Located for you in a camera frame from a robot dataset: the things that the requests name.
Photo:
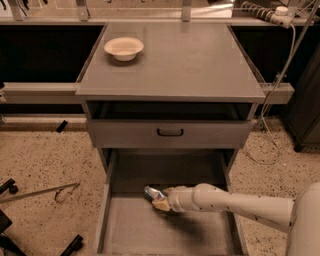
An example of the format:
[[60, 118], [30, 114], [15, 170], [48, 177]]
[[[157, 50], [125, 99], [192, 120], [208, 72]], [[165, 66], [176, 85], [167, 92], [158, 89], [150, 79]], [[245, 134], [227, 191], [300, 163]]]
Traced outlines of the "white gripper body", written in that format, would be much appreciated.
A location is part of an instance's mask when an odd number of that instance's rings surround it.
[[173, 192], [168, 196], [168, 201], [174, 212], [185, 212], [197, 209], [197, 205], [193, 201], [192, 187], [174, 187]]

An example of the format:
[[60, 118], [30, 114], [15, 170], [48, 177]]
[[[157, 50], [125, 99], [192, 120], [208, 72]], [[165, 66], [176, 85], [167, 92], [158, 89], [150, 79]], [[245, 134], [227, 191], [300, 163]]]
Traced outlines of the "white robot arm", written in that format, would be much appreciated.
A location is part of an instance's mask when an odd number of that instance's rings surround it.
[[162, 211], [228, 211], [288, 234], [286, 256], [320, 256], [320, 183], [312, 183], [295, 198], [227, 192], [202, 183], [158, 190], [147, 188]]

